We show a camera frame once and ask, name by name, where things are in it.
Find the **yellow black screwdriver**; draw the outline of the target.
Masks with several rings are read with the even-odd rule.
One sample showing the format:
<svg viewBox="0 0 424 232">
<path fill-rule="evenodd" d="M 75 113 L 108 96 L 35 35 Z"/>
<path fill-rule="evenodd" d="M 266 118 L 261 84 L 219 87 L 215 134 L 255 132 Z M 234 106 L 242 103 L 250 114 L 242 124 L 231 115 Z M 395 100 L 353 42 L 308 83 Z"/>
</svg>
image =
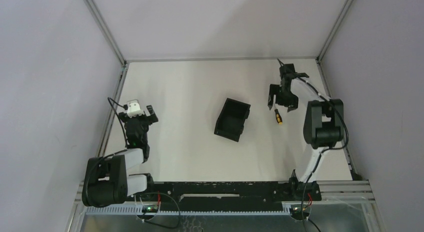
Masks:
<svg viewBox="0 0 424 232">
<path fill-rule="evenodd" d="M 276 118 L 276 122 L 277 124 L 281 125 L 283 123 L 282 117 L 279 113 L 278 109 L 274 109 L 274 113 L 275 113 L 275 118 Z"/>
</svg>

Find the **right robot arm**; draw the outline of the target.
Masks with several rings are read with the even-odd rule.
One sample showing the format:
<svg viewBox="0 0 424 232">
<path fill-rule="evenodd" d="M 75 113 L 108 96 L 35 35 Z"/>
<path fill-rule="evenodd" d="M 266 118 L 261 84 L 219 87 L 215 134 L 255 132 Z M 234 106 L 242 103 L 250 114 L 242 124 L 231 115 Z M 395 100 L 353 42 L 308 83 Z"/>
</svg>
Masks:
<svg viewBox="0 0 424 232">
<path fill-rule="evenodd" d="M 276 122 L 282 124 L 283 117 L 278 106 L 291 112 L 303 102 L 306 106 L 302 129 L 306 148 L 301 162 L 292 171 L 287 182 L 277 183 L 272 188 L 276 201 L 301 201 L 310 204 L 321 199 L 317 183 L 317 172 L 325 156 L 338 150 L 337 143 L 348 142 L 349 132 L 344 122 L 344 103 L 320 92 L 306 73 L 295 71 L 293 64 L 279 63 L 279 84 L 269 86 L 267 106 L 275 113 Z"/>
</svg>

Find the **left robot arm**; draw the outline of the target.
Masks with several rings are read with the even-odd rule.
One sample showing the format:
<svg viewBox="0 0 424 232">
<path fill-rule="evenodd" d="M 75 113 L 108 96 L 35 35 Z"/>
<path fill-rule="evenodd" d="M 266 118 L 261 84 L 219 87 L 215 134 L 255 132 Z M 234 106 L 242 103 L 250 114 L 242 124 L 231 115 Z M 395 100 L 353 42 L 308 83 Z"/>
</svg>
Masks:
<svg viewBox="0 0 424 232">
<path fill-rule="evenodd" d="M 144 200 L 156 195 L 156 186 L 149 173 L 131 174 L 129 169 L 149 159 L 149 127 L 158 122 L 151 105 L 145 113 L 135 101 L 118 117 L 123 122 L 127 147 L 104 157 L 92 157 L 87 162 L 82 191 L 85 206 L 106 207 L 124 203 L 126 198 L 138 194 Z"/>
</svg>

